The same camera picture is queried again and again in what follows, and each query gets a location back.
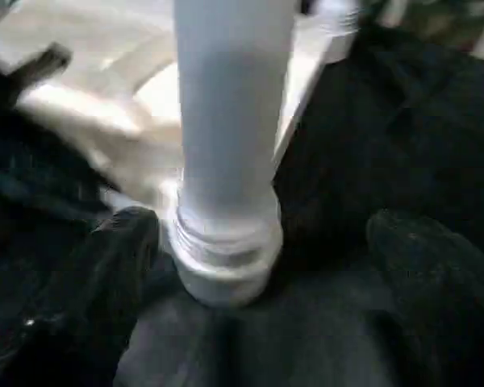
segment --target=white plastic pipe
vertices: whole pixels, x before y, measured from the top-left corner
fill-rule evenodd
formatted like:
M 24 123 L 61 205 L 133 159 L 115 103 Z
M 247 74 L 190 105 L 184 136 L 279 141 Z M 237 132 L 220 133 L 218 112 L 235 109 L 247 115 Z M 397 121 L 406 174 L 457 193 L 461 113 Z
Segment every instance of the white plastic pipe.
M 199 301 L 265 287 L 282 245 L 271 186 L 295 0 L 177 0 L 185 169 L 169 241 Z

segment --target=white plastic part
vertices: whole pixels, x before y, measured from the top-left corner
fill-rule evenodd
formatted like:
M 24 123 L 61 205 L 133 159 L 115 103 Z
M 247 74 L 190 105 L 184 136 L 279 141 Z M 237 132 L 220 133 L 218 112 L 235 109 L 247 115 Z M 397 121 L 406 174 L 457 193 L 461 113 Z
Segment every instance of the white plastic part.
M 319 19 L 324 33 L 332 41 L 325 53 L 325 64 L 344 60 L 358 32 L 360 14 L 358 0 L 318 0 L 313 8 L 313 17 Z
M 175 3 L 185 168 L 169 242 L 208 305 L 257 297 L 282 245 L 272 159 L 295 3 Z

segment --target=white pipe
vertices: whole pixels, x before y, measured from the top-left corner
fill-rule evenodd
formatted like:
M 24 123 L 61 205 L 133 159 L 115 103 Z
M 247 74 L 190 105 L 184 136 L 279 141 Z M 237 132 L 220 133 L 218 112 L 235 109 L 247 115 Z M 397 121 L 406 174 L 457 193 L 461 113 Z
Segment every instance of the white pipe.
M 271 186 L 295 0 L 179 0 L 185 169 L 169 241 L 199 301 L 250 302 L 282 245 Z

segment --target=pipe connector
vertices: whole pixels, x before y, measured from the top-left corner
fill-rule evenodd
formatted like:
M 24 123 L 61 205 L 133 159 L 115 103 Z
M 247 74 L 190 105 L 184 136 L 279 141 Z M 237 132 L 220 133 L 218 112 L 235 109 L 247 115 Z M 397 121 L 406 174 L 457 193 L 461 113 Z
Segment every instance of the pipe connector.
M 278 202 L 273 216 L 251 227 L 239 227 L 236 219 L 221 223 L 230 232 L 204 235 L 192 229 L 181 216 L 180 206 L 175 206 L 168 223 L 174 262 L 186 290 L 201 303 L 243 306 L 262 293 L 280 252 L 283 233 Z

